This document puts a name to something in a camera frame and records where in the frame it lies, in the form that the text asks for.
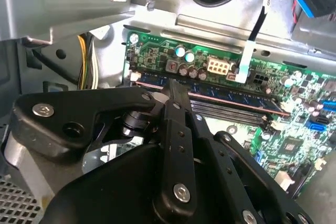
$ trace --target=black plastic bracket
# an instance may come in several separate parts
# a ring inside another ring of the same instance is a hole
[[[36,104],[49,104],[50,117],[33,112]],[[80,160],[92,142],[93,128],[102,112],[111,118],[127,110],[149,112],[154,99],[142,88],[120,88],[28,94],[14,104],[12,134],[28,149],[62,163]]]

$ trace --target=silver capacitor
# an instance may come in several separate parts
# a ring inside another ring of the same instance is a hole
[[[292,99],[295,102],[295,104],[302,104],[302,102],[303,102],[303,99],[301,97],[299,97],[298,95],[293,95]]]
[[[315,107],[311,106],[309,102],[304,102],[303,107],[310,113],[315,111]]]
[[[290,88],[294,85],[293,79],[291,79],[289,76],[282,77],[280,83],[284,85],[286,88]]]
[[[319,111],[315,110],[311,113],[312,116],[318,116],[320,114]]]
[[[322,103],[319,103],[318,101],[316,101],[316,100],[311,100],[310,102],[309,102],[309,104],[311,105],[311,106],[313,106],[315,109],[317,109],[317,110],[322,110],[323,109],[323,104]]]

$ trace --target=black capacitor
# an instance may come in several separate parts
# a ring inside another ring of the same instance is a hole
[[[206,73],[206,70],[204,68],[200,68],[198,70],[198,78],[201,80],[201,81],[205,81],[206,78],[208,77],[207,73]]]
[[[186,76],[188,74],[188,65],[187,64],[181,64],[178,68],[178,72],[182,76]]]
[[[194,66],[189,67],[189,76],[192,79],[195,79],[198,76],[198,71]]]

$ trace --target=black mechanical arm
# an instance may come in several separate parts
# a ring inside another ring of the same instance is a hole
[[[143,144],[83,174],[87,151],[133,136]],[[210,133],[176,81],[22,96],[2,152],[41,223],[313,224],[230,134]]]

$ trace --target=screw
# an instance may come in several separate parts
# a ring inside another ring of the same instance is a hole
[[[174,186],[174,195],[175,197],[183,202],[183,203],[188,203],[190,201],[190,192],[188,190],[188,188],[186,188],[185,185],[183,184],[176,184]]]
[[[247,224],[257,224],[256,218],[249,210],[243,211],[243,217]]]
[[[307,221],[307,219],[303,215],[301,215],[301,214],[299,214],[299,219],[302,221],[303,224],[309,224],[309,222]]]
[[[130,43],[136,44],[139,41],[139,35],[137,34],[131,34],[130,36]]]
[[[177,108],[178,110],[181,108],[177,103],[173,103],[174,107]]]
[[[53,106],[45,103],[39,103],[33,106],[33,113],[37,116],[42,116],[44,118],[49,118],[54,114]]]
[[[197,120],[199,120],[199,121],[203,120],[203,117],[202,117],[201,115],[198,115],[198,114],[196,114],[196,118],[197,118]]]
[[[142,98],[149,101],[151,98],[147,94],[142,94]]]
[[[228,142],[231,141],[231,138],[230,138],[228,135],[224,135],[224,139],[225,139],[226,141],[228,141]]]

